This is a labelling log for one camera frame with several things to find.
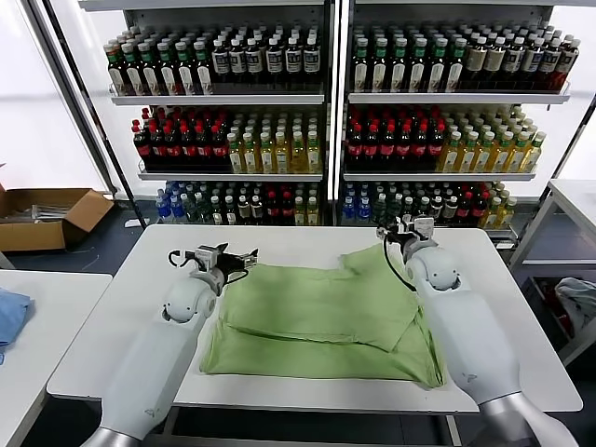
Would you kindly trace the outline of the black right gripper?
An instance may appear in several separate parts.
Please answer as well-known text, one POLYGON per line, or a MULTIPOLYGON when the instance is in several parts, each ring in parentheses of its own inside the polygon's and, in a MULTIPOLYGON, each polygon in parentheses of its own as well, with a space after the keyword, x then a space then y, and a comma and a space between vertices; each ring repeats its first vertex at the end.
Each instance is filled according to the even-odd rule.
POLYGON ((410 214, 396 216, 394 224, 397 229, 378 226, 375 231, 376 237, 380 240, 386 239, 390 244, 398 244, 401 251, 407 251, 412 244, 421 240, 417 232, 409 231, 411 220, 412 216, 410 214))

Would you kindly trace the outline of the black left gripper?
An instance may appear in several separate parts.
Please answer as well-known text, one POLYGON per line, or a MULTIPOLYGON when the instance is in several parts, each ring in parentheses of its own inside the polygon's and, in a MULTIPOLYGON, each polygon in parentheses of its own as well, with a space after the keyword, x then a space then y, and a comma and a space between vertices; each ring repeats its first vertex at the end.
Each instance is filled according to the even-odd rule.
POLYGON ((217 263, 215 267, 223 274, 223 284, 227 285, 243 279, 248 270, 258 263, 258 249, 244 254, 228 254, 228 243, 216 247, 217 263))

